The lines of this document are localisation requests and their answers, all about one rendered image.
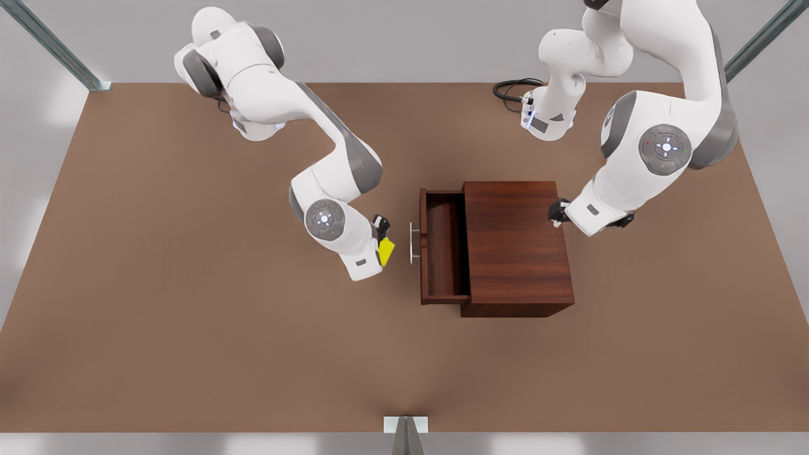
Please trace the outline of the dark wooden cabinet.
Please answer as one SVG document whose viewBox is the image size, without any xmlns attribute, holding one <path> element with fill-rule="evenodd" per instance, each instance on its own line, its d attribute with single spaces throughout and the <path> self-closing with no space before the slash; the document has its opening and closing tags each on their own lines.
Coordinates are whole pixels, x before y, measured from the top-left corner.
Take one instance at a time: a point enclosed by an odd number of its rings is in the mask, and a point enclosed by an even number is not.
<svg viewBox="0 0 809 455">
<path fill-rule="evenodd" d="M 552 181 L 466 181 L 471 296 L 463 317 L 549 317 L 574 305 L 564 231 L 548 220 Z"/>
</svg>

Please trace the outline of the silver frame post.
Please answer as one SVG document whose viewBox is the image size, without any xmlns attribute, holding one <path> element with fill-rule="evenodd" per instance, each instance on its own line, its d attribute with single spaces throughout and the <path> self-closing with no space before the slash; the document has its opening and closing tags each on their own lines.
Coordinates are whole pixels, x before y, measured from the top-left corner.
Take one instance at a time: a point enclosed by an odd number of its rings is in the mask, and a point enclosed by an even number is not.
<svg viewBox="0 0 809 455">
<path fill-rule="evenodd" d="M 424 455 L 421 434 L 429 431 L 427 416 L 385 416 L 382 432 L 393 433 L 392 455 Z"/>
<path fill-rule="evenodd" d="M 22 0 L 0 0 L 0 8 L 5 9 L 10 17 L 20 24 L 50 55 L 52 55 L 64 69 L 86 87 L 90 92 L 103 92 L 110 90 L 113 83 L 102 81 L 92 70 L 82 63 L 76 55 L 68 49 L 66 44 L 57 35 L 53 34 L 48 26 L 31 10 Z"/>
<path fill-rule="evenodd" d="M 726 81 L 730 83 L 736 78 L 806 9 L 809 9 L 809 0 L 787 0 L 785 5 L 725 64 Z"/>
</svg>

